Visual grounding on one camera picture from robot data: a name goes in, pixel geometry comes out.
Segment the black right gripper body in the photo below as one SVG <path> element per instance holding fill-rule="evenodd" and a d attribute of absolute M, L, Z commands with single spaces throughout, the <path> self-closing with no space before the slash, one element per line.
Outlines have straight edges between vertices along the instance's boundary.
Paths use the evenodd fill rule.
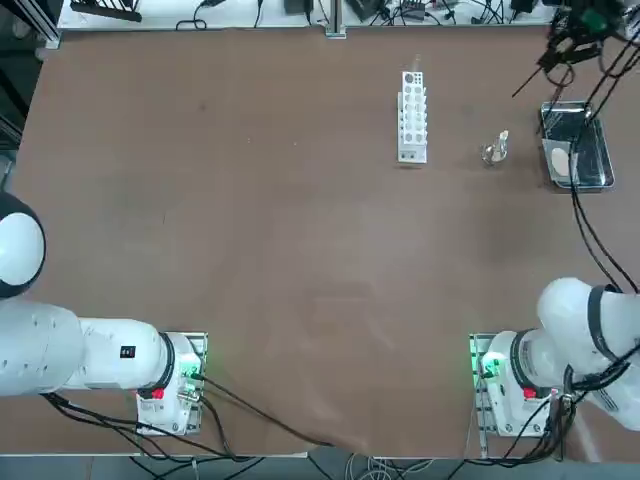
<path fill-rule="evenodd" d="M 581 46 L 604 42 L 619 31 L 628 6 L 624 1 L 550 1 L 555 14 L 550 23 L 549 47 L 561 44 Z"/>

